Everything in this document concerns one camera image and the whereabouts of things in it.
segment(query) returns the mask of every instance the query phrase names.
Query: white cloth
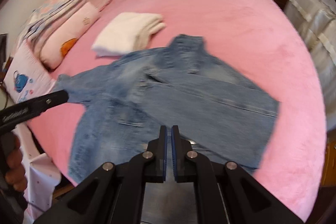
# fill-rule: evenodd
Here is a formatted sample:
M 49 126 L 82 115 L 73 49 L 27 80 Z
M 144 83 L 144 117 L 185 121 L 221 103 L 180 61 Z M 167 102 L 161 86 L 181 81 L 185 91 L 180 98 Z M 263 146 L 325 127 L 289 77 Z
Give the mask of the white cloth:
M 35 220 L 42 214 L 39 209 L 46 211 L 51 207 L 53 192 L 61 180 L 61 174 L 46 153 L 38 152 L 25 123 L 18 124 L 13 131 L 20 139 L 22 164 L 28 180 L 25 198 L 35 205 L 35 207 L 28 205 L 25 211 L 25 218 L 29 223 L 29 220 Z
M 121 13 L 98 35 L 91 49 L 98 56 L 124 55 L 146 48 L 150 36 L 166 25 L 162 15 Z

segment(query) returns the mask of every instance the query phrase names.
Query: orange object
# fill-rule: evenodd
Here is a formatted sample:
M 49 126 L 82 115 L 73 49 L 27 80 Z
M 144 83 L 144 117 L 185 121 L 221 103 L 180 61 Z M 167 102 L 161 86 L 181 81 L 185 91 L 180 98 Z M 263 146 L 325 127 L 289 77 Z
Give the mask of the orange object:
M 68 40 L 67 42 L 62 44 L 61 47 L 61 54 L 63 57 L 65 57 L 65 55 L 67 55 L 67 53 L 70 51 L 70 49 L 75 45 L 75 43 L 77 42 L 77 38 L 73 38 Z

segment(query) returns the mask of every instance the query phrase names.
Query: metal screw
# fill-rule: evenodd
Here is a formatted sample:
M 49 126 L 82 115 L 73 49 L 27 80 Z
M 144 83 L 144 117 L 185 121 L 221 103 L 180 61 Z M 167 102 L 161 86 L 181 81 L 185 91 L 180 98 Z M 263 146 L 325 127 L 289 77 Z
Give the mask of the metal screw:
M 188 151 L 188 152 L 187 152 L 187 156 L 188 156 L 189 158 L 191 158 L 191 159 L 194 159 L 194 158 L 197 157 L 197 152 L 195 152 L 195 151 Z
M 110 171 L 112 168 L 113 168 L 113 163 L 111 163 L 111 162 L 106 162 L 106 163 L 103 164 L 103 169 L 105 171 Z
M 233 161 L 229 161 L 227 164 L 226 164 L 226 167 L 230 170 L 234 170 L 237 168 L 237 163 L 233 162 Z
M 145 159 L 150 159 L 151 157 L 153 157 L 153 153 L 150 152 L 150 151 L 145 151 L 144 153 L 142 153 L 142 156 L 143 156 Z

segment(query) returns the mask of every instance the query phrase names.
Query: blue cartoon bag print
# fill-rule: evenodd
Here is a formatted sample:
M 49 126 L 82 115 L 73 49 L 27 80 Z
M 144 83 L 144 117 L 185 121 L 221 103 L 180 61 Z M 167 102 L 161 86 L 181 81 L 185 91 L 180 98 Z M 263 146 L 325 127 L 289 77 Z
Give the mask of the blue cartoon bag print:
M 14 72 L 13 76 L 14 76 L 14 88 L 17 92 L 20 93 L 28 82 L 28 76 L 19 74 L 17 70 Z

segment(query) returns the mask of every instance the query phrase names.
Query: denim jacket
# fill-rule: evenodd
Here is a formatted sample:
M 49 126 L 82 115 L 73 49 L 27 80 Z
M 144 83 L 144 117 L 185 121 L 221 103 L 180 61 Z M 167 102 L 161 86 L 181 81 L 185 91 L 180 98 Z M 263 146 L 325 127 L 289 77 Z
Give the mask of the denim jacket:
M 204 49 L 201 37 L 179 35 L 168 47 L 132 52 L 73 77 L 54 90 L 86 107 L 74 137 L 69 175 L 81 182 L 103 162 L 143 152 L 160 125 L 217 162 L 253 170 L 273 130 L 278 102 Z

